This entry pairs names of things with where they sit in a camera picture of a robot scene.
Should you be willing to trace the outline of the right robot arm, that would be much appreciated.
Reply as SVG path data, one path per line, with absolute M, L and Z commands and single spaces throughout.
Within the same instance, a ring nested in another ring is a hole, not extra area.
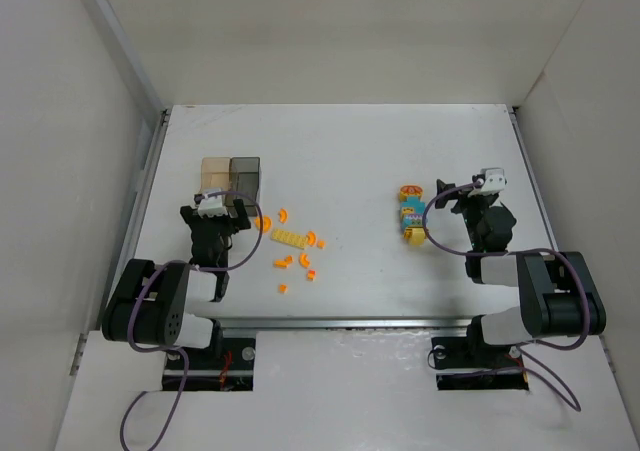
M 536 248 L 511 251 L 517 223 L 499 203 L 506 179 L 497 170 L 473 176 L 457 186 L 437 181 L 429 209 L 451 203 L 462 216 L 471 248 L 464 253 L 467 276 L 479 285 L 513 288 L 518 305 L 472 318 L 463 337 L 435 338 L 436 369 L 506 368 L 517 346 L 552 344 L 554 337 L 573 337 L 570 349 L 606 329 L 607 314 L 588 265 L 579 252 Z

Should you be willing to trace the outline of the orange half-round lego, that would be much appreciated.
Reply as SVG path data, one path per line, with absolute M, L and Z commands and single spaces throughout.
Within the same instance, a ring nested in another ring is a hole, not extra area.
M 254 223 L 256 229 L 261 233 L 267 233 L 272 226 L 272 220 L 269 216 L 258 216 L 254 219 Z

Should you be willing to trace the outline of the yellow long lego plate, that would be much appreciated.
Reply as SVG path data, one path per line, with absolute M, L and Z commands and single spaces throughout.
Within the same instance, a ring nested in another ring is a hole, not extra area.
M 306 235 L 301 235 L 284 229 L 274 229 L 271 233 L 271 239 L 280 244 L 295 247 L 297 249 L 305 249 L 308 244 Z

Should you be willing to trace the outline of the orange curved lego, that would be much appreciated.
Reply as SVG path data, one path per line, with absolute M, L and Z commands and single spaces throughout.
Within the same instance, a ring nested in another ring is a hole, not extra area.
M 311 261 L 306 253 L 301 253 L 299 256 L 299 263 L 304 267 L 308 268 L 311 265 Z
M 293 263 L 293 257 L 291 255 L 286 256 L 283 259 L 278 259 L 273 262 L 276 268 L 286 269 Z
M 286 223 L 287 220 L 288 220 L 288 217 L 289 217 L 288 211 L 286 209 L 284 209 L 284 208 L 281 208 L 279 210 L 279 221 L 281 223 Z
M 317 235 L 313 231 L 309 231 L 306 235 L 307 244 L 311 247 L 315 246 L 317 243 Z

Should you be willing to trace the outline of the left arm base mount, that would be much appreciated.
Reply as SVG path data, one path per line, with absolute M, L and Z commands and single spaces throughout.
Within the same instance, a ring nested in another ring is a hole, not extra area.
M 187 349 L 185 391 L 245 392 L 254 385 L 256 339 L 225 336 L 211 349 Z

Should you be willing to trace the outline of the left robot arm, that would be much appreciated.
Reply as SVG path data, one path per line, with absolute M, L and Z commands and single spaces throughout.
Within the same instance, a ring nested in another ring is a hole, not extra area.
M 221 334 L 214 319 L 187 311 L 189 301 L 219 302 L 229 272 L 247 261 L 229 263 L 232 237 L 251 228 L 247 204 L 257 201 L 239 191 L 210 191 L 180 216 L 190 230 L 191 258 L 158 265 L 132 258 L 106 306 L 101 331 L 108 341 L 126 342 L 139 352 L 207 349 Z

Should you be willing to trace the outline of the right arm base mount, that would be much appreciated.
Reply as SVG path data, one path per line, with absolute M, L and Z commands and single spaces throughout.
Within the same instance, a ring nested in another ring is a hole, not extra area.
M 511 346 L 472 345 L 462 336 L 431 339 L 428 364 L 439 391 L 528 391 L 523 360 Z

